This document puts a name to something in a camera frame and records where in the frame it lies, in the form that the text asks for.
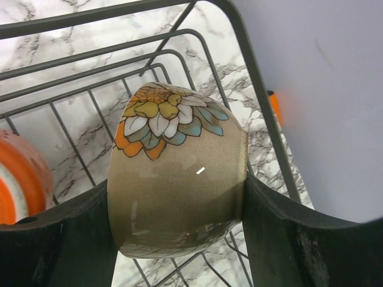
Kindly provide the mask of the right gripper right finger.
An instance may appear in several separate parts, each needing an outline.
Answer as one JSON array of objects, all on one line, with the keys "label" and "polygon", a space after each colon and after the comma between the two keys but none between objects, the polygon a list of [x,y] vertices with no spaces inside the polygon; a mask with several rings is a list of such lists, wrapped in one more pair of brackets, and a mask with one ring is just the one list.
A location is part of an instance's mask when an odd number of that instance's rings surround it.
[{"label": "right gripper right finger", "polygon": [[244,235],[254,286],[382,286],[382,219],[310,209],[247,175]]}]

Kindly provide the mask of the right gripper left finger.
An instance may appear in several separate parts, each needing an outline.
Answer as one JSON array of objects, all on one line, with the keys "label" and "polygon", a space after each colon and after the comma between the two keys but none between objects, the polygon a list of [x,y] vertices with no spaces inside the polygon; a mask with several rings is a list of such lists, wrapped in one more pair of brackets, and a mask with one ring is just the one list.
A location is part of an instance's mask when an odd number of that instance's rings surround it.
[{"label": "right gripper left finger", "polygon": [[111,286],[116,258],[106,181],[1,225],[1,286]]}]

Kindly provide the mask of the orange mug black handle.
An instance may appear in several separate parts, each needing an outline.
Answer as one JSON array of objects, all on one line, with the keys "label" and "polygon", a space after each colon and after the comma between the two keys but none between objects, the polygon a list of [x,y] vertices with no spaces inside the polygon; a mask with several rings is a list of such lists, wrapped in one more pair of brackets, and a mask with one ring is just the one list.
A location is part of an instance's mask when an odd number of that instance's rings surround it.
[{"label": "orange mug black handle", "polygon": [[42,154],[23,137],[1,130],[1,224],[47,210],[53,175]]}]

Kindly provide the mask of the white floral bowl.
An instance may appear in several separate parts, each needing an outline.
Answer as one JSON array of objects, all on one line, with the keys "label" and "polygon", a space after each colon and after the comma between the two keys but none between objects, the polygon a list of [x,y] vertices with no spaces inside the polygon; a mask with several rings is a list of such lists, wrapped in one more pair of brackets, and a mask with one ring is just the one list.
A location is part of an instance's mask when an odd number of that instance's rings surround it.
[{"label": "white floral bowl", "polygon": [[118,124],[108,173],[117,249],[138,259],[204,251],[242,219],[248,133],[221,103],[149,82]]}]

